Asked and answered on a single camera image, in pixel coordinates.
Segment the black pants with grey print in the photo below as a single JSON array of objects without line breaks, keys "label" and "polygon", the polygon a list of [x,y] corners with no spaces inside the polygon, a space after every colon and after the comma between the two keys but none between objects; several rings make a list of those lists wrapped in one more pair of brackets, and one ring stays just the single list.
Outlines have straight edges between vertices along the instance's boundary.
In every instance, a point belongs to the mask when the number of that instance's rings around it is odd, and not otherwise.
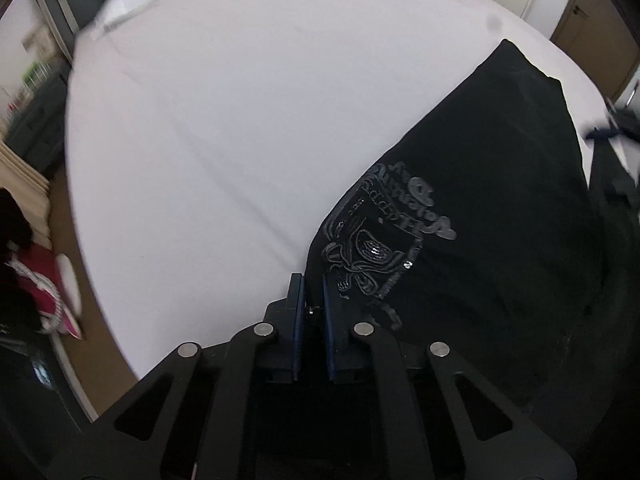
[{"label": "black pants with grey print", "polygon": [[596,426],[639,319],[639,197],[608,140],[590,167],[559,81],[510,41],[375,162],[306,266],[345,309],[457,350],[538,425]]}]

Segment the red and white bag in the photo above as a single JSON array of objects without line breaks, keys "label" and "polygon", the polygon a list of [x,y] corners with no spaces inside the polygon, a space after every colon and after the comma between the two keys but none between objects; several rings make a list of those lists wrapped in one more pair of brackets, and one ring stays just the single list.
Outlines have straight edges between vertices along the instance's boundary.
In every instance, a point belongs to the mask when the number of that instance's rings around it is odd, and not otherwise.
[{"label": "red and white bag", "polygon": [[16,272],[21,289],[35,300],[40,333],[59,333],[81,340],[81,296],[70,258],[33,244],[14,252],[9,266]]}]

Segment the beige curtain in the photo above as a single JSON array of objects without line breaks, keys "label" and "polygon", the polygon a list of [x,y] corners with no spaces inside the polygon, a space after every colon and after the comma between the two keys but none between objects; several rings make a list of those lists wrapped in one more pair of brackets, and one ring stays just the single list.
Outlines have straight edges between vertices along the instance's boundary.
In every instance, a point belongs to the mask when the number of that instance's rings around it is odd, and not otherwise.
[{"label": "beige curtain", "polygon": [[34,231],[34,241],[52,248],[49,229],[50,183],[4,142],[0,151],[1,186],[13,196]]}]

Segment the dark bedside table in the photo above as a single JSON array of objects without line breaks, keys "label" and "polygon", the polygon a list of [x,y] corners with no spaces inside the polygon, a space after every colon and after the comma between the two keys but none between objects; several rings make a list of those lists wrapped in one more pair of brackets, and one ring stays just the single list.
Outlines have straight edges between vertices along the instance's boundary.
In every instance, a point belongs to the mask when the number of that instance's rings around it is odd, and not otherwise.
[{"label": "dark bedside table", "polygon": [[64,155],[70,64],[58,61],[29,103],[13,119],[4,143],[38,174],[51,179]]}]

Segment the brown wooden door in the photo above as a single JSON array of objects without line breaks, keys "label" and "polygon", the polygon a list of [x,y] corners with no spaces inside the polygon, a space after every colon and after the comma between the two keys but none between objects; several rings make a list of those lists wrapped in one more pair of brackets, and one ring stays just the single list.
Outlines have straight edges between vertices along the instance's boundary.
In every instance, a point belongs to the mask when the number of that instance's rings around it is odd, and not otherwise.
[{"label": "brown wooden door", "polygon": [[617,100],[639,65],[639,46],[611,0],[568,0],[551,41]]}]

